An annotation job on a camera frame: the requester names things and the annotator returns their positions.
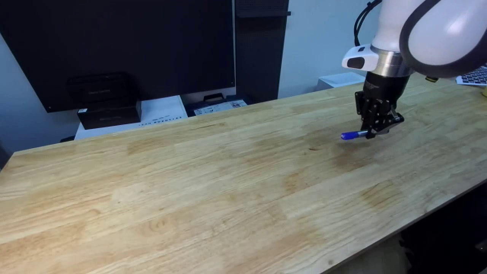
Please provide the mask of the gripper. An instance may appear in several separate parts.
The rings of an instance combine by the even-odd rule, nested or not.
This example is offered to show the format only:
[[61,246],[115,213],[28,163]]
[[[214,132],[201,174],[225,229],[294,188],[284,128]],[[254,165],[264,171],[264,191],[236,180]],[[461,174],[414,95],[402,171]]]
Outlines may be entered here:
[[[362,121],[360,131],[365,132],[366,139],[387,134],[393,127],[405,121],[396,108],[409,78],[410,76],[386,77],[372,72],[366,74],[363,90],[355,92],[356,112]],[[379,111],[377,100],[383,103]]]

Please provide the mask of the blue pen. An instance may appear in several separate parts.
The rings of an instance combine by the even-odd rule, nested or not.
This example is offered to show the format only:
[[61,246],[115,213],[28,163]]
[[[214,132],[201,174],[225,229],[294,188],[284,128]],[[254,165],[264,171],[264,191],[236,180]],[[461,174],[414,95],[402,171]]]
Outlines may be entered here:
[[366,139],[372,139],[375,138],[378,135],[385,135],[388,134],[390,130],[383,130],[380,132],[374,132],[372,131],[369,135],[368,131],[352,131],[352,132],[343,132],[341,134],[341,139],[344,141],[352,140],[352,139],[358,139],[358,138],[366,138]]

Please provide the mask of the white plastic container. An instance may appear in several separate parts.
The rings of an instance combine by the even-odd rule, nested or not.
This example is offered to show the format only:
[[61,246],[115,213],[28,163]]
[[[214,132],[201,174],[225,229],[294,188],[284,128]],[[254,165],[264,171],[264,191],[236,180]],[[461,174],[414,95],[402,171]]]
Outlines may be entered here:
[[365,76],[353,72],[337,73],[334,75],[322,76],[318,78],[318,83],[315,87],[315,91],[338,88],[338,87],[348,86],[348,85],[353,85],[358,83],[364,83],[364,81],[365,81]]

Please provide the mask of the keyboard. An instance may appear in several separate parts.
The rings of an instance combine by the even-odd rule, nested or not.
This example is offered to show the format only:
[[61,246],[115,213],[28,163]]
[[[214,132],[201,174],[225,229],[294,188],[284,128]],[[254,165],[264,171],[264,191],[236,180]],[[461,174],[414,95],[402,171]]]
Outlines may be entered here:
[[458,85],[487,87],[487,64],[474,71],[456,77]]

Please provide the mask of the black tray with papers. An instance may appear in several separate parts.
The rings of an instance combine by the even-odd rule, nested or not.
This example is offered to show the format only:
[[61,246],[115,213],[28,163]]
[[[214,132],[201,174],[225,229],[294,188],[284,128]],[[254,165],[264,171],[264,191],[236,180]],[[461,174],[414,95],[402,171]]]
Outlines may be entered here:
[[222,112],[252,104],[254,104],[254,101],[246,95],[228,95],[224,97],[224,95],[219,92],[204,96],[202,101],[184,104],[184,106],[187,116],[193,117]]

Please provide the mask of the white flat box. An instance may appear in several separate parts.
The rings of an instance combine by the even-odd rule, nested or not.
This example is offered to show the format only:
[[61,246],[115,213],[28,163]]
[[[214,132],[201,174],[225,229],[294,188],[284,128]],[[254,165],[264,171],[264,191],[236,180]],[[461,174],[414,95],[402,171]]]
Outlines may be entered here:
[[140,127],[152,126],[155,124],[165,124],[174,120],[188,118],[180,96],[171,96],[161,99],[145,100],[141,103],[142,116],[139,123],[129,123],[96,129],[85,129],[79,124],[74,139],[85,139],[100,135],[112,134],[132,130]]

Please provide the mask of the black box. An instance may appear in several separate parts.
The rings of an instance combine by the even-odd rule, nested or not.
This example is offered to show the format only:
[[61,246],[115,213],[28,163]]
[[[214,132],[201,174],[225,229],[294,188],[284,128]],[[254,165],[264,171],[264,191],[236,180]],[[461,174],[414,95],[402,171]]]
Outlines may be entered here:
[[106,102],[99,107],[79,109],[77,115],[87,130],[139,123],[142,116],[141,101]]

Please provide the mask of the large black monitor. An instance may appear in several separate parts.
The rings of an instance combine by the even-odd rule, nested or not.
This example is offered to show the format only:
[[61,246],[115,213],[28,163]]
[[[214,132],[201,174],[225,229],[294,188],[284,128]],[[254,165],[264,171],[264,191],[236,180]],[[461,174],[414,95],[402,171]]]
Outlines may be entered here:
[[0,34],[45,111],[70,78],[123,73],[150,100],[235,86],[232,0],[0,0]]

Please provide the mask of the black mesh desk organizer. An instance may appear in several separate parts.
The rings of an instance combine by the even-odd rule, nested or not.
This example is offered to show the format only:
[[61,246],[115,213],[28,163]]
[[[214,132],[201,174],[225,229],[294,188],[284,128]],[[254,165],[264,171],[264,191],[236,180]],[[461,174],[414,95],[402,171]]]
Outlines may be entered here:
[[140,98],[139,90],[126,72],[71,77],[66,81],[66,90],[79,109]]

